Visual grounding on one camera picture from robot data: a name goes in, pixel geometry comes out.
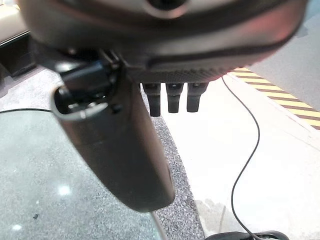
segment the speckled gray floor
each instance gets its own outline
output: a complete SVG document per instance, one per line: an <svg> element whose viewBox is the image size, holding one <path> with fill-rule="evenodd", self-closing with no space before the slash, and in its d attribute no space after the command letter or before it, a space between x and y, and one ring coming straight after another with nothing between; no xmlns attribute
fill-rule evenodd
<svg viewBox="0 0 320 240"><path fill-rule="evenodd" d="M0 98L0 110L15 108L48 109L48 96L52 89L59 84L61 84L59 76L54 72L42 69L37 69L22 76L15 82L7 79L5 91L8 90L8 93ZM176 197L173 204L158 210L156 214L170 240L203 240L203 229L175 143L161 117L153 118L152 121L163 143L176 188Z"/></svg>

